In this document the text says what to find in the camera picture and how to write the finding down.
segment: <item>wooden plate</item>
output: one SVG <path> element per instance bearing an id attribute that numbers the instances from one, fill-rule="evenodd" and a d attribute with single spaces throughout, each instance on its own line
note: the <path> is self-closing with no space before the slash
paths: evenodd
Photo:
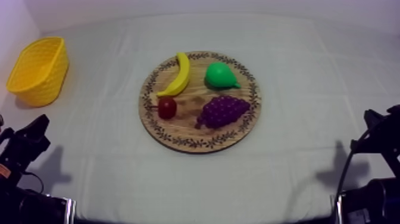
<path id="1" fill-rule="evenodd" d="M 156 93 L 163 91 L 179 72 L 177 58 L 171 57 L 161 63 L 143 84 L 139 97 L 140 119 L 151 136 L 172 150 L 191 154 L 223 150 L 240 141 L 254 127 L 261 111 L 260 90 L 253 75 L 233 58 L 209 51 L 187 52 L 186 55 L 190 61 L 190 81 L 186 89 L 174 97 L 178 104 L 176 116 L 163 120 L 153 107 L 158 102 Z M 242 86 L 240 89 L 215 91 L 205 86 L 205 72 L 209 64 L 216 61 L 228 64 Z M 244 99 L 251 108 L 235 123 L 219 129 L 208 129 L 204 125 L 195 129 L 196 118 L 203 106 L 219 95 Z"/>

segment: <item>yellow banana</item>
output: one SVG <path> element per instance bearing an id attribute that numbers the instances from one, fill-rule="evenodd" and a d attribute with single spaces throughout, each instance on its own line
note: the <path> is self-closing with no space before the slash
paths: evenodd
<path id="1" fill-rule="evenodd" d="M 162 92 L 158 92 L 157 96 L 175 96 L 181 93 L 189 83 L 189 59 L 185 53 L 178 52 L 176 57 L 179 61 L 179 74 L 176 78 L 168 85 L 167 89 Z"/>

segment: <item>toy fruit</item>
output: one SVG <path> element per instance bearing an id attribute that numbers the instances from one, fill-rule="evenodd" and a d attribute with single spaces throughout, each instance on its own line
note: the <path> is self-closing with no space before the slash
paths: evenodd
<path id="1" fill-rule="evenodd" d="M 176 114 L 176 102 L 172 97 L 161 97 L 158 101 L 158 116 L 162 119 L 171 119 Z"/>
<path id="2" fill-rule="evenodd" d="M 168 85 L 167 89 L 162 92 L 158 92 L 157 96 L 176 96 L 181 93 L 189 83 L 189 59 L 185 53 L 176 53 L 179 61 L 179 73 L 178 76 Z"/>
<path id="3" fill-rule="evenodd" d="M 214 97 L 205 104 L 197 118 L 196 128 L 206 125 L 208 128 L 219 128 L 237 121 L 250 109 L 250 103 L 231 96 Z"/>
<path id="4" fill-rule="evenodd" d="M 210 66 L 208 66 L 205 80 L 211 86 L 216 88 L 240 88 L 240 84 L 238 84 L 235 74 L 233 74 L 227 64 L 222 62 L 211 63 Z"/>

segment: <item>yellow basket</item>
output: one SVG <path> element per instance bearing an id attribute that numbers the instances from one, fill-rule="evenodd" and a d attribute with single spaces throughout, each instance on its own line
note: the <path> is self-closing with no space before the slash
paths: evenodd
<path id="1" fill-rule="evenodd" d="M 7 89 L 32 107 L 50 104 L 60 93 L 67 69 L 64 39 L 42 38 L 21 52 Z"/>

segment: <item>white tablecloth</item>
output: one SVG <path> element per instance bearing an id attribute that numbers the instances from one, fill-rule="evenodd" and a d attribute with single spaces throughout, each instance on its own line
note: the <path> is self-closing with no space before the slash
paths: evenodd
<path id="1" fill-rule="evenodd" d="M 27 108 L 8 94 L 6 126 L 50 118 L 49 149 L 30 166 L 46 192 L 77 200 L 80 217 L 130 223 L 279 223 L 328 215 L 363 112 L 400 95 L 400 41 L 391 35 L 262 14 L 187 14 L 60 30 L 70 67 L 60 97 Z M 227 54 L 256 77 L 260 119 L 210 155 L 171 151 L 138 116 L 148 74 L 178 51 Z M 345 186 L 392 176 L 357 155 Z M 38 189 L 34 178 L 21 186 Z"/>

